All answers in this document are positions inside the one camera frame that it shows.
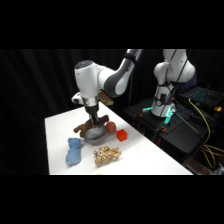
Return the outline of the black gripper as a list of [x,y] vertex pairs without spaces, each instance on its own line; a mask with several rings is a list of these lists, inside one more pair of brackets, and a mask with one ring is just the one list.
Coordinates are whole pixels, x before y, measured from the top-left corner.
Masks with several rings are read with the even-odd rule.
[[100,124],[100,119],[99,117],[96,115],[98,110],[99,110],[99,105],[94,105],[94,106],[86,106],[85,110],[88,114],[90,115],[95,115],[95,123],[93,122],[92,117],[89,115],[89,120],[92,126],[95,125],[99,125]]

